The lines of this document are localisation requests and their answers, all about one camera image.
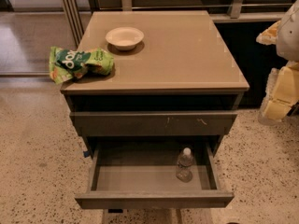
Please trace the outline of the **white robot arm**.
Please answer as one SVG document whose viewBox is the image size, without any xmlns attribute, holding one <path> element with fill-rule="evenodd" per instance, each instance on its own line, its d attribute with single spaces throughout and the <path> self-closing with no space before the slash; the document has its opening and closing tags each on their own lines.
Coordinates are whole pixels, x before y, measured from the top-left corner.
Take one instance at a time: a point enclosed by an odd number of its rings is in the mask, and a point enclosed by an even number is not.
<svg viewBox="0 0 299 224">
<path fill-rule="evenodd" d="M 272 68 L 267 79 L 259 121 L 272 125 L 281 122 L 299 101 L 299 0 L 256 41 L 275 45 L 277 55 L 288 61 L 280 70 Z"/>
</svg>

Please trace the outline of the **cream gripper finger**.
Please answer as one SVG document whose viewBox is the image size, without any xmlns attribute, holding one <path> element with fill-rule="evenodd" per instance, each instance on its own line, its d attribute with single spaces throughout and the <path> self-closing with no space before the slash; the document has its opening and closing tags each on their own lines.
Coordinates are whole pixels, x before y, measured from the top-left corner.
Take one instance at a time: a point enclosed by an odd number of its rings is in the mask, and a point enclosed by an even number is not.
<svg viewBox="0 0 299 224">
<path fill-rule="evenodd" d="M 262 116 L 282 120 L 299 101 L 299 62 L 287 62 L 281 69 L 272 68 L 265 92 Z"/>
<path fill-rule="evenodd" d="M 263 45 L 275 45 L 277 41 L 279 25 L 280 21 L 273 23 L 256 37 L 256 41 Z"/>
</svg>

